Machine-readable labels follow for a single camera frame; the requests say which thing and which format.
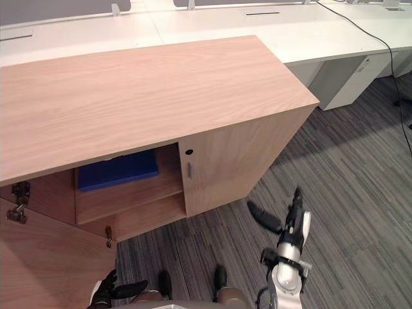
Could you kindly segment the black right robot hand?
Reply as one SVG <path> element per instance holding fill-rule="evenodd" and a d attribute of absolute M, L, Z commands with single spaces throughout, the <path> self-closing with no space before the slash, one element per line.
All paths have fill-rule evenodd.
<path fill-rule="evenodd" d="M 258 207 L 253 201 L 247 202 L 247 207 L 254 220 L 264 229 L 279 235 L 278 245 L 282 242 L 297 247 L 300 252 L 304 246 L 304 208 L 303 191 L 297 186 L 294 192 L 292 204 L 288 207 L 285 223 L 275 215 Z"/>

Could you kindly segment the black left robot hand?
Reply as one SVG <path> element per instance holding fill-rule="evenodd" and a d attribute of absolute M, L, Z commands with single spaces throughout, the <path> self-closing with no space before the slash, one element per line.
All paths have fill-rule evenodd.
<path fill-rule="evenodd" d="M 140 295 L 148 286 L 147 280 L 115 286 L 117 270 L 113 269 L 98 285 L 91 296 L 88 308 L 112 308 L 112 300 Z"/>

